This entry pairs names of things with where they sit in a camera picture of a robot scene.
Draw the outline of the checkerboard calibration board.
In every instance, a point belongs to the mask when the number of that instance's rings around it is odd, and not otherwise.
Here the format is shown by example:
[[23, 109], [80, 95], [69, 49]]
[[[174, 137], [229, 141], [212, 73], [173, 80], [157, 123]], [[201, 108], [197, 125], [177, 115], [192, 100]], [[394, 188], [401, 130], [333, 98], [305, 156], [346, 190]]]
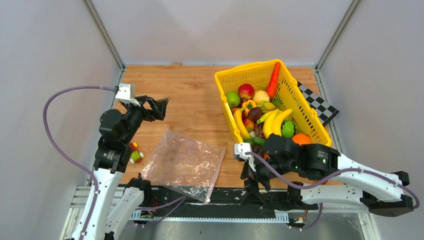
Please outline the checkerboard calibration board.
[[327, 126], [340, 112], [299, 81], [297, 82], [297, 87], [308, 102], [309, 106], [316, 111], [317, 116], [324, 127]]

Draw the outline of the beige lemon fruit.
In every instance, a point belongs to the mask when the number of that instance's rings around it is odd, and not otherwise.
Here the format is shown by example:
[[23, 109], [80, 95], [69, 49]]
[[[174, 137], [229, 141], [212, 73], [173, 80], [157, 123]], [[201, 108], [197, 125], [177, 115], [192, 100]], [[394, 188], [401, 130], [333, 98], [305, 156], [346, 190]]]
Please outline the beige lemon fruit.
[[257, 90], [255, 91], [252, 100], [256, 103], [256, 104], [263, 104], [265, 102], [269, 102], [270, 101], [270, 97], [268, 95], [268, 93], [264, 90]]

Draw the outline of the purple grapes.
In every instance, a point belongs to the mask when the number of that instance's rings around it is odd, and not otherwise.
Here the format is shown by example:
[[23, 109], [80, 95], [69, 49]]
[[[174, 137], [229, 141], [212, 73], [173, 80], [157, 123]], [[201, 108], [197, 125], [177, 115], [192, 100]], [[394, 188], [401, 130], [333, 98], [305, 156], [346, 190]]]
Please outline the purple grapes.
[[263, 122], [260, 123], [260, 124], [255, 123], [254, 128], [253, 128], [253, 132], [254, 132], [254, 135], [256, 137], [260, 137], [262, 139], [265, 139], [266, 137], [265, 137], [265, 134], [264, 134], [263, 126], [264, 126]]

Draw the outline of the orange fruit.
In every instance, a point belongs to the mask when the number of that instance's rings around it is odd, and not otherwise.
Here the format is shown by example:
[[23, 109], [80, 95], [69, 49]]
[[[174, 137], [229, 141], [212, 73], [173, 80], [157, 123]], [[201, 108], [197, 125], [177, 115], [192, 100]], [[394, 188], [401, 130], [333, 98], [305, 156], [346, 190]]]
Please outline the orange fruit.
[[292, 140], [293, 140], [296, 144], [298, 144], [298, 145], [300, 145], [300, 146], [302, 146], [302, 145], [307, 145], [307, 144], [311, 144], [311, 143], [312, 143], [311, 138], [310, 138], [308, 135], [304, 134], [304, 133], [297, 133], [297, 134], [295, 134], [295, 135], [292, 137]]

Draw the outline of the clear zip top bag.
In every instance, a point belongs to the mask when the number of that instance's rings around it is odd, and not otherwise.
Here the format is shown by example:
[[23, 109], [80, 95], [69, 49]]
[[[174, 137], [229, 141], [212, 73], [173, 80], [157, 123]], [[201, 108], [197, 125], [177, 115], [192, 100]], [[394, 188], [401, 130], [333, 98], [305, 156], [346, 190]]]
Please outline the clear zip top bag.
[[225, 154], [225, 147], [167, 130], [140, 174], [153, 185], [207, 204]]

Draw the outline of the small red peach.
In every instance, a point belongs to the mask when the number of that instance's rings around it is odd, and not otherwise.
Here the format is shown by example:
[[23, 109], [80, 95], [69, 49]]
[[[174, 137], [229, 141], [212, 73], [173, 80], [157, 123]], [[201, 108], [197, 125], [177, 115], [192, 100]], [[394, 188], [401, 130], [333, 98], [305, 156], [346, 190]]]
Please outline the small red peach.
[[248, 118], [245, 118], [243, 120], [243, 124], [244, 124], [244, 127], [246, 128], [246, 130], [249, 133], [252, 132], [254, 130], [254, 128], [255, 128], [255, 123], [252, 120], [248, 119]]

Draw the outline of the yellow plastic basket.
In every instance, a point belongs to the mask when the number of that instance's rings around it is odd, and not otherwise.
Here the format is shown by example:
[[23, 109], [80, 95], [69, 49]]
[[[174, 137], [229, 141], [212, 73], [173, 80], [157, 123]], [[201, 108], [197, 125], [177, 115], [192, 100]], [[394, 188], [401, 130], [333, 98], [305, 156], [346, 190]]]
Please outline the yellow plastic basket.
[[238, 90], [242, 84], [250, 84], [255, 90], [265, 90], [276, 63], [280, 63], [280, 71], [275, 97], [282, 101], [284, 108], [293, 110], [292, 117], [300, 132], [309, 135], [313, 143], [332, 146], [331, 137], [321, 123], [318, 113], [310, 107], [298, 88], [298, 81], [280, 59], [251, 62], [215, 73], [214, 79], [220, 95], [221, 108], [233, 141], [241, 143], [244, 138], [240, 135], [225, 94]]

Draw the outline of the yellow banana bunch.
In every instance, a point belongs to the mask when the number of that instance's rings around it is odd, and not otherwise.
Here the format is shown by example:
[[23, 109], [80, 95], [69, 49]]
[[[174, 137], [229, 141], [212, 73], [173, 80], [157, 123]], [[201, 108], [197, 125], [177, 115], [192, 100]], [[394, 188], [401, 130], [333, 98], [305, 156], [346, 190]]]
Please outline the yellow banana bunch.
[[271, 134], [282, 136], [282, 124], [292, 113], [293, 109], [286, 109], [284, 111], [274, 110], [265, 120], [263, 125], [263, 133], [266, 139]]

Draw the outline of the red apple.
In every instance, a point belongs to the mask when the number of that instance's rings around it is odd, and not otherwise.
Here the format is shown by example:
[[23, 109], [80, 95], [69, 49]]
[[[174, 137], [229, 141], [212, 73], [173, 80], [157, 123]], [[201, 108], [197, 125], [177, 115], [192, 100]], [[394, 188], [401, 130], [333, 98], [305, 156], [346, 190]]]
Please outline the red apple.
[[253, 98], [255, 94], [255, 89], [252, 85], [248, 83], [244, 83], [239, 86], [237, 92], [241, 99], [250, 100]]

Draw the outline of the green apple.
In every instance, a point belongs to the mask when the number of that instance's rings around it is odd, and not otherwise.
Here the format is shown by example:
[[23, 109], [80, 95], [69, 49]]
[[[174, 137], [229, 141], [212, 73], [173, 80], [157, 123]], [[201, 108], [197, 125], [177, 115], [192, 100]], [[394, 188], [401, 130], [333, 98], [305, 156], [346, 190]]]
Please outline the green apple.
[[236, 91], [228, 91], [225, 97], [230, 109], [238, 107], [241, 102], [241, 98]]

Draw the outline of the red green toy block car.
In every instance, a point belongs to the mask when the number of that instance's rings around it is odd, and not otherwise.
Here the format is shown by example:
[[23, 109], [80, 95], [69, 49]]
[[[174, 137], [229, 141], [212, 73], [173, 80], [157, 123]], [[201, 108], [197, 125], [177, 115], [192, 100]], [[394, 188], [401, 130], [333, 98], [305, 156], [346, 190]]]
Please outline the red green toy block car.
[[141, 151], [138, 151], [139, 145], [136, 142], [130, 142], [129, 146], [131, 148], [131, 155], [130, 155], [129, 161], [132, 164], [135, 164], [138, 161], [141, 161], [145, 157], [145, 155]]

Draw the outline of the small watermelon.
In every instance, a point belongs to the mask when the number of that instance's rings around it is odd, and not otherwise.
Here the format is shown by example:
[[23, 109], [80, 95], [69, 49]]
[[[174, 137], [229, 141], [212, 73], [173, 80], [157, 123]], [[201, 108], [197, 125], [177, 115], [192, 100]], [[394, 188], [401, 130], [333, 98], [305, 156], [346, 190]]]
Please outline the small watermelon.
[[297, 124], [292, 120], [285, 120], [281, 125], [281, 135], [284, 138], [292, 138], [297, 134], [298, 128]]

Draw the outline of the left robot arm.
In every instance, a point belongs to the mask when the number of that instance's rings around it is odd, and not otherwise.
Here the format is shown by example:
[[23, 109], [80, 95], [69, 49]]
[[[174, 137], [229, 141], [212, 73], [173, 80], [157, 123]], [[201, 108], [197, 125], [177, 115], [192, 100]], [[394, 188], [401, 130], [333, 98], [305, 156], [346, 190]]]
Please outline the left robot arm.
[[142, 122], [164, 120], [169, 99], [155, 100], [145, 95], [120, 103], [125, 113], [109, 109], [100, 117], [101, 137], [93, 164], [93, 184], [81, 219], [71, 234], [72, 240], [117, 240], [136, 207], [149, 206], [153, 201], [151, 182], [134, 177], [117, 205], [112, 206], [132, 154], [131, 140]]

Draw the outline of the dark purple passion fruit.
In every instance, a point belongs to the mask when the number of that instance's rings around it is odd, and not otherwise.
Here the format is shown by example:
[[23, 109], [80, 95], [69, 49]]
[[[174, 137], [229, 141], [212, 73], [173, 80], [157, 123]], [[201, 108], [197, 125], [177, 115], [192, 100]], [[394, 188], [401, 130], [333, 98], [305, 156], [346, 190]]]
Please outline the dark purple passion fruit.
[[247, 114], [247, 118], [253, 122], [259, 120], [263, 115], [260, 107], [253, 107]]

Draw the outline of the yellow bell pepper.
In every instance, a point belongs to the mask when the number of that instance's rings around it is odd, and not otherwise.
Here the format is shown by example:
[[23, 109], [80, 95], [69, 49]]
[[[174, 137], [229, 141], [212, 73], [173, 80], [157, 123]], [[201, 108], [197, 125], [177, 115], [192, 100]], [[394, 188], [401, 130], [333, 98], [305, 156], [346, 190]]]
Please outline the yellow bell pepper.
[[252, 100], [246, 100], [242, 103], [241, 108], [243, 109], [244, 115], [247, 117], [251, 109], [257, 107], [257, 103]]

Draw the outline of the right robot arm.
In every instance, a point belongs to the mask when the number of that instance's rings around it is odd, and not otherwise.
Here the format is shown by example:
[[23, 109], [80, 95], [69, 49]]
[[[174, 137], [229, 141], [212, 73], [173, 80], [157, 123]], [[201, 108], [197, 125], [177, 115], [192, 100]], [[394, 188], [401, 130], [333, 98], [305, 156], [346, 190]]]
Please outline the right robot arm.
[[420, 207], [408, 188], [408, 173], [386, 173], [360, 164], [338, 150], [272, 134], [258, 151], [236, 143], [234, 158], [244, 162], [244, 201], [276, 210], [314, 209], [341, 204], [365, 207], [375, 215], [398, 217]]

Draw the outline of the orange carrot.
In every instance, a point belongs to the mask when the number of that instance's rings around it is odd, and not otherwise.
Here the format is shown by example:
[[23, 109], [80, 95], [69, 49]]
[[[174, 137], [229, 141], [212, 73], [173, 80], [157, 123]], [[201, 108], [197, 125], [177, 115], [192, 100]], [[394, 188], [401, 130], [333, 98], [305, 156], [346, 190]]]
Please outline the orange carrot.
[[275, 65], [274, 65], [273, 71], [271, 73], [268, 86], [266, 88], [266, 93], [268, 94], [270, 99], [274, 98], [274, 96], [277, 93], [277, 86], [278, 86], [278, 81], [279, 81], [280, 68], [281, 68], [281, 63], [276, 62]]

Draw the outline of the green cucumber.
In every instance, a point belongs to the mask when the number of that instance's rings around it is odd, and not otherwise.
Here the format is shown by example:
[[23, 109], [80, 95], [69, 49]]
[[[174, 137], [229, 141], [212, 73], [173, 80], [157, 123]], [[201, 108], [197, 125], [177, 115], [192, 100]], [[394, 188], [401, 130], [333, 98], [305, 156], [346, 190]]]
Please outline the green cucumber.
[[263, 146], [265, 143], [265, 139], [259, 136], [251, 137], [251, 138], [245, 138], [243, 140], [244, 143], [250, 144], [251, 146], [259, 145]]

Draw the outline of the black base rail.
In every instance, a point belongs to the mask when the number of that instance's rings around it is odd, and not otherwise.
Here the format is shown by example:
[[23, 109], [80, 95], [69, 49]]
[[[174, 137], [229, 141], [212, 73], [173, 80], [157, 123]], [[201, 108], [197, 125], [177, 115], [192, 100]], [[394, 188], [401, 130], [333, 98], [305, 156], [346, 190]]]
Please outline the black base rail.
[[214, 188], [209, 203], [191, 197], [181, 201], [181, 193], [163, 186], [153, 186], [148, 198], [137, 207], [142, 217], [166, 217], [184, 220], [271, 220], [288, 211], [306, 213], [318, 210], [318, 204], [307, 205], [285, 190], [263, 192], [265, 205], [243, 204], [243, 188]]

